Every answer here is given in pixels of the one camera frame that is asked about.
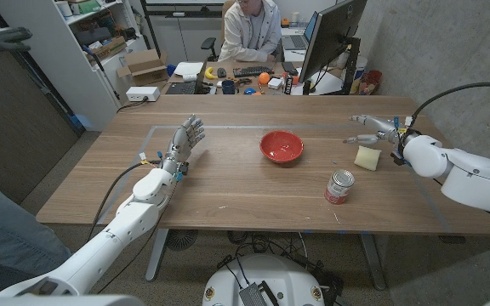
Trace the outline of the black gloved person hand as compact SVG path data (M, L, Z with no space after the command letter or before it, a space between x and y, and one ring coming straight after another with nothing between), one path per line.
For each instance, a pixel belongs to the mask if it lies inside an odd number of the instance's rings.
M32 37L29 30L24 27L12 28L5 27L0 28L0 52L23 52L28 51L31 48L23 43L23 41Z

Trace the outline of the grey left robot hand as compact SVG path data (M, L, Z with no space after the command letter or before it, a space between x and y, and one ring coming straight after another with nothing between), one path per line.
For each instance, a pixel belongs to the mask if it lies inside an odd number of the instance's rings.
M162 170L176 173L178 167L185 163L191 155L191 150L204 139L205 134L201 118L191 114L174 132L168 143L167 152L162 159Z

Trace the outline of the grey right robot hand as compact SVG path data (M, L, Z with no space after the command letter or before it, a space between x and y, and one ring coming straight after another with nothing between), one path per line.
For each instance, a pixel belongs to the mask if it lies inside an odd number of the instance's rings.
M370 115L354 115L350 117L353 122L359 122L373 130L372 134L360 134L344 139L345 144L358 143L361 145L375 145L379 141L386 140L394 146L402 143L402 137L397 132L394 122Z

